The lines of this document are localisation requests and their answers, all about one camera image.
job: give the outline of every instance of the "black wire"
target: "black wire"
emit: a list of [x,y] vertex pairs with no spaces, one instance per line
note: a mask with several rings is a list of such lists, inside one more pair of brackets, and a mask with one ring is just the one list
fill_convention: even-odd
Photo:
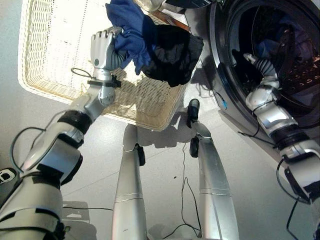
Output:
[[[76,72],[75,70],[84,72],[86,75],[80,74],[80,73]],[[82,77],[91,78],[91,79],[93,78],[89,72],[87,72],[86,70],[80,69],[80,68],[73,67],[73,68],[71,68],[71,72],[73,74],[76,74],[76,75],[79,75],[79,76],[82,76]]]
[[21,135],[24,131],[27,131],[27,130],[30,130],[30,129],[39,130],[39,131],[42,131],[42,132],[45,132],[45,131],[46,131],[45,129],[40,128],[40,127],[35,127],[35,126],[26,127],[26,128],[24,128],[24,129],[22,129],[22,130],[14,137],[14,139],[12,140],[12,143],[11,143],[11,146],[10,146],[10,152],[9,152],[10,161],[11,161],[12,165],[15,166],[20,173],[23,173],[24,171],[23,171],[23,170],[17,165],[17,163],[16,163],[16,160],[15,160],[15,157],[14,157],[14,149],[15,149],[16,142],[17,142],[18,138],[20,137],[20,135]]
[[[53,120],[55,119],[56,116],[58,116],[59,114],[62,114],[64,112],[66,112],[67,110],[63,110],[63,111],[59,111],[57,112],[55,115],[53,115],[53,117],[51,118],[51,120],[48,122],[48,124],[45,126],[45,130],[47,130],[47,128],[50,126],[50,124],[53,122]],[[38,134],[35,139],[33,140],[32,144],[31,144],[31,147],[30,147],[30,150],[34,147],[35,143],[36,143],[36,140],[41,136],[43,132],[41,132],[40,134]]]
[[[209,96],[202,96],[202,93],[201,93],[201,88],[203,89],[203,90],[205,90],[205,91],[208,91],[209,92]],[[199,93],[199,97],[201,97],[202,99],[209,99],[209,98],[212,98],[212,97],[214,97],[215,96],[215,94],[213,94],[212,96],[210,95],[210,89],[208,89],[208,88],[205,88],[205,87],[203,87],[202,85],[200,85],[200,83],[197,85],[195,85],[195,89],[198,91],[198,93]]]
[[[182,217],[182,221],[187,224],[188,226],[190,226],[191,228],[193,228],[194,232],[195,232],[195,235],[197,235],[196,231],[195,230],[198,230],[198,231],[201,231],[201,224],[200,224],[200,220],[199,220],[199,213],[198,213],[198,206],[197,206],[197,201],[196,201],[196,198],[195,198],[195,194],[194,192],[192,191],[190,185],[189,185],[189,182],[188,182],[188,178],[185,177],[185,172],[186,172],[186,164],[185,164],[185,161],[186,161],[186,153],[185,153],[185,147],[186,147],[186,143],[184,144],[183,148],[182,148],[182,152],[183,152],[183,182],[182,182],[182,188],[181,188],[181,217]],[[184,214],[183,214],[183,210],[184,210],[184,188],[185,188],[185,183],[187,182],[187,184],[189,185],[189,188],[191,190],[191,193],[193,195],[193,200],[194,200],[194,203],[195,203],[195,209],[196,209],[196,216],[197,216],[197,219],[198,219],[198,224],[199,224],[199,228],[196,228],[190,224],[188,224],[185,219],[184,219]]]
[[291,209],[291,212],[290,212],[290,215],[289,215],[289,218],[288,218],[288,221],[286,222],[286,230],[288,231],[288,233],[295,239],[295,240],[299,240],[290,230],[289,230],[289,225],[290,225],[290,222],[291,222],[291,218],[292,218],[292,215],[294,214],[294,211],[296,209],[296,206],[298,204],[298,200],[295,201],[292,209]]
[[241,134],[241,135],[246,136],[248,138],[258,139],[258,140],[260,140],[260,141],[262,141],[264,143],[270,144],[270,145],[275,147],[275,144],[273,144],[272,142],[266,141],[266,140],[256,136],[259,133],[259,130],[260,130],[260,124],[258,123],[258,128],[257,128],[255,134],[251,135],[251,134],[247,134],[247,133],[244,133],[244,132],[241,132],[241,131],[238,131],[238,134]]
[[172,234],[174,234],[175,233],[175,231],[178,229],[178,228],[180,228],[181,226],[184,226],[184,225],[187,225],[187,224],[180,224],[179,226],[177,226],[170,234],[168,234],[167,236],[165,236],[163,239],[166,239],[166,238],[168,238],[168,237],[170,237]]
[[258,11],[260,9],[260,6],[257,8],[256,12],[255,12],[255,15],[254,15],[254,18],[253,18],[253,21],[252,21],[252,28],[251,28],[251,47],[252,47],[252,53],[253,55],[255,56],[255,48],[254,48],[254,41],[253,41],[253,32],[254,32],[254,26],[255,26],[255,21],[256,21],[256,17],[257,17],[257,14],[258,14]]
[[280,182],[279,169],[280,169],[281,164],[284,162],[284,160],[285,160],[284,158],[281,159],[281,161],[279,162],[278,166],[276,167],[276,171],[275,171],[276,180],[277,180],[280,188],[281,188],[290,198],[294,199],[295,201],[298,201],[298,202],[303,203],[303,204],[309,204],[308,202],[301,200],[300,196],[293,196],[292,194],[290,194],[290,193],[284,188],[284,186],[282,185],[282,183]]
[[192,191],[192,188],[189,185],[188,178],[186,177],[185,180],[186,180],[186,184],[188,185],[188,187],[189,187],[189,189],[190,189],[190,191],[192,193],[192,196],[193,196],[194,205],[195,205],[195,211],[196,211],[196,217],[197,217],[199,228],[200,228],[199,231],[201,231],[201,223],[200,223],[200,218],[199,218],[199,212],[198,212],[198,206],[197,206],[196,197],[195,197],[194,191]]
[[100,210],[113,211],[113,209],[111,209],[111,208],[106,208],[106,207],[88,207],[88,208],[82,208],[82,207],[64,206],[63,208],[64,208],[64,209],[80,209],[80,210],[100,209]]
[[217,94],[221,98],[222,102],[225,102],[224,98],[221,96],[220,93],[218,93],[217,91],[214,91],[213,94]]

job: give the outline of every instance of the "robot forearm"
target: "robot forearm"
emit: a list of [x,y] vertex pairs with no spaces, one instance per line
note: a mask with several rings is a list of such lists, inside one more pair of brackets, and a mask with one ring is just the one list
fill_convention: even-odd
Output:
[[60,186],[71,181],[82,163],[78,148],[90,125],[115,100],[120,84],[110,70],[117,61],[108,59],[114,51],[114,36],[121,28],[98,32],[91,38],[91,61],[95,70],[88,91],[75,99],[29,152],[20,179],[0,208],[1,239],[63,239]]
[[320,197],[320,147],[283,107],[277,105],[280,84],[270,61],[251,54],[244,57],[264,75],[261,83],[247,96],[246,105],[288,164],[284,173],[293,191],[311,203]]

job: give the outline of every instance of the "wicker laundry basket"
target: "wicker laundry basket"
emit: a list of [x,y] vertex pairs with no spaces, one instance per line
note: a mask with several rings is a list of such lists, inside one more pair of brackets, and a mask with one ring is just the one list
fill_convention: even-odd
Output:
[[[23,0],[18,47],[18,80],[27,91],[69,104],[88,89],[73,67],[93,72],[91,35],[111,27],[106,0]],[[164,24],[151,15],[156,24]],[[113,72],[122,81],[116,99],[103,114],[161,131],[170,123],[186,85],[137,76],[130,63]]]

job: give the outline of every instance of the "clothing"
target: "clothing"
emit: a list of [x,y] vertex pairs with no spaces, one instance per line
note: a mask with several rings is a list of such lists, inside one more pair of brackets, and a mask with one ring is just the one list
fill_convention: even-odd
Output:
[[148,66],[157,43],[157,28],[132,0],[111,0],[105,4],[112,25],[122,27],[123,33],[115,40],[115,50],[127,51],[121,64],[124,69],[131,60],[138,75],[143,65]]
[[172,25],[157,25],[157,44],[143,73],[152,79],[166,81],[170,87],[186,84],[204,46],[203,39]]
[[295,56],[299,63],[310,60],[314,55],[314,47],[308,33],[288,15],[282,17],[273,28],[277,31],[273,39],[264,39],[257,45],[257,52],[261,58],[271,59],[276,56],[283,35],[283,26],[292,26],[294,30]]

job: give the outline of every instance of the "black caster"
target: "black caster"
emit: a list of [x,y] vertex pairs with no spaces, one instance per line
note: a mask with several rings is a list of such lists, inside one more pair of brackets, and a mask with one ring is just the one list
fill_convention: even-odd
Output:
[[189,102],[188,105],[188,118],[186,121],[186,125],[191,128],[191,121],[194,123],[198,120],[198,113],[199,113],[199,108],[200,108],[200,102],[198,99],[194,98]]
[[199,139],[195,136],[190,141],[190,155],[193,158],[198,157],[198,150],[199,150]]
[[146,164],[145,151],[144,151],[144,148],[140,145],[138,145],[137,150],[138,150],[138,156],[139,156],[139,163],[141,167]]

